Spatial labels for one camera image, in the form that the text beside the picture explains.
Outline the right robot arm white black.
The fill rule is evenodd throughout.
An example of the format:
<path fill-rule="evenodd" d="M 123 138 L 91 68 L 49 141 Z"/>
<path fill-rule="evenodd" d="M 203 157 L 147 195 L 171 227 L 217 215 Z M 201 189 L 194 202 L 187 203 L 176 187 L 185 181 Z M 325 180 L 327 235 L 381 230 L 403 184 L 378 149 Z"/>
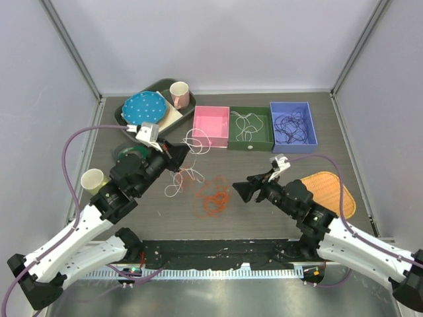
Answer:
<path fill-rule="evenodd" d="M 269 174 L 249 176 L 233 188 L 248 203 L 269 201 L 296 222 L 302 233 L 299 255 L 307 261 L 320 257 L 365 275 L 390 290 L 411 310 L 422 311 L 422 251 L 392 246 L 343 221 L 313 199 L 301 180 L 281 186 Z"/>

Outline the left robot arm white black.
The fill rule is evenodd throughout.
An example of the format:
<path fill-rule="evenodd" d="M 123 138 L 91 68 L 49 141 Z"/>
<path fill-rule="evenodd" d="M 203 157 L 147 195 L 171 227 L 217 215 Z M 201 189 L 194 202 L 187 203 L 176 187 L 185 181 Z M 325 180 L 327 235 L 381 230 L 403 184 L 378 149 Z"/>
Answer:
<path fill-rule="evenodd" d="M 134 210 L 136 200 L 165 170 L 178 172 L 189 150 L 184 143 L 171 144 L 162 139 L 146 157 L 124 155 L 110 169 L 109 181 L 92 196 L 79 218 L 36 251 L 8 259 L 34 310 L 52 304 L 70 284 L 98 266 L 119 261 L 132 264 L 139 259 L 143 244 L 129 228 L 119 229 L 90 250 L 82 251 L 82 247 Z"/>

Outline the green plastic box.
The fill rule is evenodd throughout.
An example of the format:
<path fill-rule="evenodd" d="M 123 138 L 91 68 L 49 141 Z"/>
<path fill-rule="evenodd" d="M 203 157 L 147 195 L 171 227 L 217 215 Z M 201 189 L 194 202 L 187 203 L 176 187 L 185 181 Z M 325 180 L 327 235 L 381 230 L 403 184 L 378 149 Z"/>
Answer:
<path fill-rule="evenodd" d="M 229 150 L 271 151 L 273 146 L 274 134 L 269 107 L 230 107 Z"/>

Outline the blue plastic box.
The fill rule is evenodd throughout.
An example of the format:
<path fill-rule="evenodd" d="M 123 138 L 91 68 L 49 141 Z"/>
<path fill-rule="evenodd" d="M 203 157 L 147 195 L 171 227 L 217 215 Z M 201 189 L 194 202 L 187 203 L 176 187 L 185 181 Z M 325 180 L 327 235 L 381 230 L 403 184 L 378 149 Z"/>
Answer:
<path fill-rule="evenodd" d="M 273 153 L 311 154 L 318 141 L 308 102 L 271 102 Z"/>

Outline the pink plastic box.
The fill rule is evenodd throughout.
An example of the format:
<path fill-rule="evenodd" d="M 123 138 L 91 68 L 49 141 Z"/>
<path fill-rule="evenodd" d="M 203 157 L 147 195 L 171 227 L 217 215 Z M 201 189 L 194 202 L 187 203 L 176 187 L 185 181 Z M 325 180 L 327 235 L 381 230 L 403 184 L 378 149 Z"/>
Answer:
<path fill-rule="evenodd" d="M 192 138 L 206 148 L 227 148 L 229 113 L 230 108 L 227 106 L 196 106 Z"/>

